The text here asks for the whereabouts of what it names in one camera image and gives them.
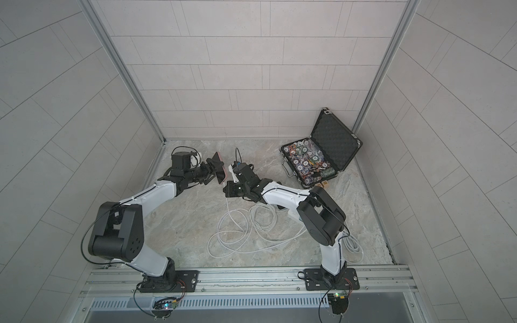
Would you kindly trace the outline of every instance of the white tile wall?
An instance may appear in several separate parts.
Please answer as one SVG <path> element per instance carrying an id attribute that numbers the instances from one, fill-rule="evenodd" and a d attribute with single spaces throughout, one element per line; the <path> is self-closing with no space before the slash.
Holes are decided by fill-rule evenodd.
<path id="1" fill-rule="evenodd" d="M 357 160 L 386 234 L 402 232 L 394 254 L 415 265 L 440 322 L 516 315 L 516 10 L 505 0 L 422 0 L 358 131 Z M 398 226 L 385 189 L 397 185 L 380 189 L 391 171 L 409 203 Z"/>
<path id="2" fill-rule="evenodd" d="M 0 229 L 0 320 L 56 322 L 86 265 L 82 235 L 101 203 L 120 200 L 99 190 L 108 177 L 141 188 L 160 141 L 126 107 L 131 95 L 75 1 L 1 7 L 0 200 L 10 216 Z M 124 158 L 138 166 L 110 175 L 133 136 L 145 159 Z M 14 293 L 27 306 L 6 297 Z"/>

